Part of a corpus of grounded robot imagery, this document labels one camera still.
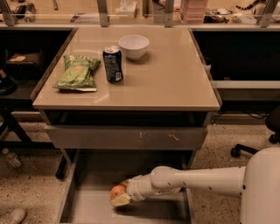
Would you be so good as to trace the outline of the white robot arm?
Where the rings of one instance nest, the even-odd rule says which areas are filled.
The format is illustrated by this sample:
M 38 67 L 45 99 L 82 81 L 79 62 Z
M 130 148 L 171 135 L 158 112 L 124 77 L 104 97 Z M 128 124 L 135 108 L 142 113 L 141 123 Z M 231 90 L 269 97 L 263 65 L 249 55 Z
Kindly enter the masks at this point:
M 241 167 L 183 171 L 158 166 L 113 187 L 110 202 L 122 207 L 182 188 L 241 197 L 240 224 L 280 224 L 280 149 L 259 150 Z

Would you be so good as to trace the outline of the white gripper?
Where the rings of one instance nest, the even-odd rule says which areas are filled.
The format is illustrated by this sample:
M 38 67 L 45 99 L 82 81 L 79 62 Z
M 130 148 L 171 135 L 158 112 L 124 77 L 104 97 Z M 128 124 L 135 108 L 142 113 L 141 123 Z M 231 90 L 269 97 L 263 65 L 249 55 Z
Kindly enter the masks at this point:
M 149 175 L 139 175 L 130 180 L 126 179 L 119 183 L 126 187 L 126 192 L 120 192 L 111 199 L 113 207 L 122 207 L 128 205 L 131 200 L 138 202 L 146 200 L 154 195 L 154 189 Z

